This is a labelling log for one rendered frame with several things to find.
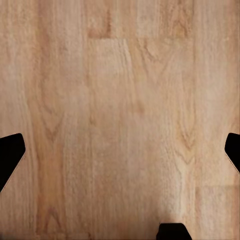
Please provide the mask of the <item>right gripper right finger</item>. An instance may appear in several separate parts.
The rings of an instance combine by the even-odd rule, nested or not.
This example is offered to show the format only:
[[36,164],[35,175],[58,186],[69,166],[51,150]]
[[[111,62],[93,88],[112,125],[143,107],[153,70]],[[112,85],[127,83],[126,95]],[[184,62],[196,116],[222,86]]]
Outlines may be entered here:
[[229,133],[224,150],[237,170],[240,172],[240,135]]

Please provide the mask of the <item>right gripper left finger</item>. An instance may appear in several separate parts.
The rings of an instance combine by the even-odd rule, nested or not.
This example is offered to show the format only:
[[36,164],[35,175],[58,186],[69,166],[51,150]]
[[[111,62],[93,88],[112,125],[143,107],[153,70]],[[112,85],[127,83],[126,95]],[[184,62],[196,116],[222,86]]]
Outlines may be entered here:
[[0,139],[0,192],[26,151],[21,133]]

